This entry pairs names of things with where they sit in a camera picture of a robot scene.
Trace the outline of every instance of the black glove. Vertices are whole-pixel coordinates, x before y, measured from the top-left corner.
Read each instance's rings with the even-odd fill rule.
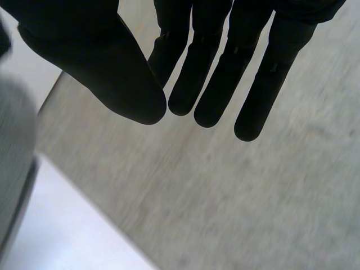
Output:
[[[232,6],[231,0],[154,0],[161,36],[148,63],[165,86],[185,49],[192,8],[194,38],[169,99],[174,114],[188,114],[204,85],[232,6],[225,50],[194,113],[199,125],[212,127],[227,107],[275,10],[268,47],[235,123],[236,136],[252,141],[259,136],[298,52],[309,42],[317,24],[331,20],[344,2],[235,0]]]
[[[0,0],[37,54],[88,87],[110,110],[143,124],[166,111],[164,92],[118,0]]]

